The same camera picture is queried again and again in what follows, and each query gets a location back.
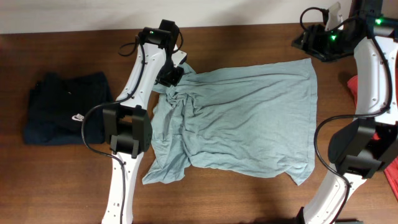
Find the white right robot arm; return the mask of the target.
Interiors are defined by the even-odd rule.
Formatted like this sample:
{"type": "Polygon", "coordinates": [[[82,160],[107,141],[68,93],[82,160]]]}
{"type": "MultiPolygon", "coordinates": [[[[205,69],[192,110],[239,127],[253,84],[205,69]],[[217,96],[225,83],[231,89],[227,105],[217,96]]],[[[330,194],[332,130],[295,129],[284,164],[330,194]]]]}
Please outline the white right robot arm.
{"type": "Polygon", "coordinates": [[[297,223],[336,223],[352,193],[397,157],[397,20],[382,0],[353,1],[347,19],[340,4],[323,9],[323,22],[305,26],[292,45],[322,62],[353,56],[358,73],[356,111],[332,135],[327,174],[297,223]]]}

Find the light blue t-shirt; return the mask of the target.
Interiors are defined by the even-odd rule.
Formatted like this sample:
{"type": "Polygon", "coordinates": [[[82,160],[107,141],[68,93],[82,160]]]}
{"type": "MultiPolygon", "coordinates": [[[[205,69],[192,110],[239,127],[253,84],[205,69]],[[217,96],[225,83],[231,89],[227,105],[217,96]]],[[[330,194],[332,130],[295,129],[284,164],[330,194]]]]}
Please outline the light blue t-shirt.
{"type": "Polygon", "coordinates": [[[154,86],[155,160],[144,184],[169,184],[190,166],[302,184],[315,167],[317,76],[309,58],[196,73],[154,86]]]}

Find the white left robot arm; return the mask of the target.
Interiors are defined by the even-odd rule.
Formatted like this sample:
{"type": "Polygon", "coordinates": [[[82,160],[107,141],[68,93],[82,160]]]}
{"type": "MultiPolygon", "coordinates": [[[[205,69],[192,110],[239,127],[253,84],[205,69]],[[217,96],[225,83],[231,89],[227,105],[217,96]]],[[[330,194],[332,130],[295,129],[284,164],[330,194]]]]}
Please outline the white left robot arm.
{"type": "Polygon", "coordinates": [[[116,104],[103,109],[105,139],[113,171],[103,223],[132,223],[137,171],[152,141],[147,106],[154,85],[175,86],[183,76],[187,54],[177,45],[183,37],[174,21],[146,27],[137,35],[137,58],[116,104]]]}

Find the dark navy garment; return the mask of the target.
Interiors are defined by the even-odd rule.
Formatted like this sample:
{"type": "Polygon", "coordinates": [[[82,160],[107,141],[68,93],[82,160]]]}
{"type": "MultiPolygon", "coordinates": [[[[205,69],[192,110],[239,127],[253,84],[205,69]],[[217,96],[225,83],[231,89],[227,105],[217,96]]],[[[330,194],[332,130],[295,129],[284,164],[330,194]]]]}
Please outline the dark navy garment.
{"type": "Polygon", "coordinates": [[[112,101],[103,72],[71,79],[47,73],[30,90],[24,143],[41,146],[83,144],[81,126],[87,112],[112,101]]]}

